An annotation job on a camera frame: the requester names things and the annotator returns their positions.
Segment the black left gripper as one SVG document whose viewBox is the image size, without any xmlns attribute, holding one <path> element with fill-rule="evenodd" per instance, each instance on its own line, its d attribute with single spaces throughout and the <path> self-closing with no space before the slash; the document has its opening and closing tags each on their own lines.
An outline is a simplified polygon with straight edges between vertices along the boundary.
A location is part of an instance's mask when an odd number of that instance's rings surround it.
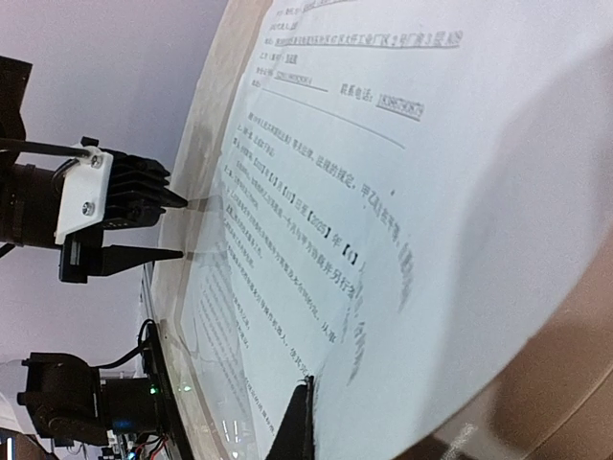
<svg viewBox="0 0 613 460">
<path fill-rule="evenodd" d="M 17 247 L 55 249 L 59 252 L 58 277 L 64 283 L 85 283 L 92 276 L 107 277 L 139 265 L 182 259 L 182 251 L 152 247 L 103 244 L 104 227 L 98 222 L 57 243 L 63 181 L 50 170 L 14 164 L 1 172 L 1 255 Z M 141 185 L 138 207 L 144 216 L 161 216 L 182 209 L 188 200 L 165 187 Z"/>
</svg>

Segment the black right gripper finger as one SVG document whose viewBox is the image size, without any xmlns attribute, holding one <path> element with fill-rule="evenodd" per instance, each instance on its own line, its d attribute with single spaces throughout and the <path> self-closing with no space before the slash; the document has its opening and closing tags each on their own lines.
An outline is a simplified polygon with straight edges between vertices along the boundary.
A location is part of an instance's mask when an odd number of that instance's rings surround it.
<svg viewBox="0 0 613 460">
<path fill-rule="evenodd" d="M 294 389 L 271 447 L 271 460 L 315 458 L 314 389 L 314 376 L 305 377 Z"/>
</svg>

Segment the pink paper folder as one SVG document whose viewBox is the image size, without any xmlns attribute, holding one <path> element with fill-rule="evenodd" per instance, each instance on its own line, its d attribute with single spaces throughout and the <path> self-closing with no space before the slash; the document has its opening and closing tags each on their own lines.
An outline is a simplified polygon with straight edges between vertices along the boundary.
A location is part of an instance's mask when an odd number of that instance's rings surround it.
<svg viewBox="0 0 613 460">
<path fill-rule="evenodd" d="M 232 1 L 205 61 L 172 185 L 189 201 L 161 242 L 186 256 L 160 265 L 151 294 L 188 439 L 198 459 L 232 458 L 221 373 L 199 368 L 182 318 L 198 233 L 239 79 L 275 1 Z M 608 459 L 612 455 L 612 227 L 562 303 L 494 378 L 430 434 L 390 459 Z"/>
</svg>

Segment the printed white top sheet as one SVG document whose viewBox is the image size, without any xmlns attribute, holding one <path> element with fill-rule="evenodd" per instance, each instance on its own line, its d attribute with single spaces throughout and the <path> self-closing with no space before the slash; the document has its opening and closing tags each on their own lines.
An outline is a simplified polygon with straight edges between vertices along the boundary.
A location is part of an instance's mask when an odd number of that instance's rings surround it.
<svg viewBox="0 0 613 460">
<path fill-rule="evenodd" d="M 322 459 L 390 459 L 489 383 L 612 227 L 608 1 L 275 1 L 182 326 L 232 458 L 315 380 Z"/>
</svg>

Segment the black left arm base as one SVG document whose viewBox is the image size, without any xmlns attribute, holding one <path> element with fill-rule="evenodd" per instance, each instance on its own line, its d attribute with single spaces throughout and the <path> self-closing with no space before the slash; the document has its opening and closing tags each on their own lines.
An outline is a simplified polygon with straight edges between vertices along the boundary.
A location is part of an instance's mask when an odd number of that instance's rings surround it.
<svg viewBox="0 0 613 460">
<path fill-rule="evenodd" d="M 137 346 L 111 363 L 91 366 L 74 355 L 32 352 L 21 365 L 26 387 L 16 401 L 41 438 L 106 447 L 109 431 L 153 435 L 172 459 L 194 458 L 153 320 L 143 323 Z"/>
</svg>

